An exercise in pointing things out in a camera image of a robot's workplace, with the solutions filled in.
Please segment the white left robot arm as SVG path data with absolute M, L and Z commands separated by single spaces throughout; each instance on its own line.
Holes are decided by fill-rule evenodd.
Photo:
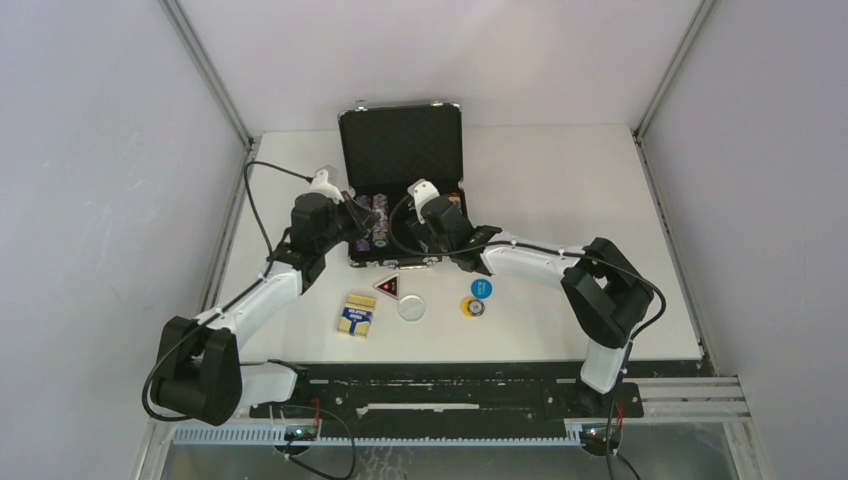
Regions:
M 260 275 L 223 306 L 193 318 L 175 316 L 163 327 L 157 360 L 142 387 L 145 412 L 159 421 L 189 419 L 220 426 L 242 408 L 274 403 L 290 417 L 311 407 L 311 388 L 297 367 L 281 360 L 245 363 L 248 340 L 285 306 L 302 296 L 341 243 L 363 239 L 380 216 L 349 194 L 298 196 L 291 224 Z M 172 411 L 172 416 L 161 410 Z

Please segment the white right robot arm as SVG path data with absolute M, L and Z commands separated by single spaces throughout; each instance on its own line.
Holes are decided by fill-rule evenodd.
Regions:
M 618 400 L 635 338 L 656 322 L 647 315 L 654 300 L 664 311 L 660 289 L 644 278 L 610 240 L 597 237 L 577 250 L 545 246 L 499 227 L 473 226 L 447 196 L 425 203 L 405 195 L 399 208 L 420 254 L 449 258 L 461 270 L 487 277 L 510 276 L 561 289 L 589 339 L 577 393 L 579 406 L 605 415 Z

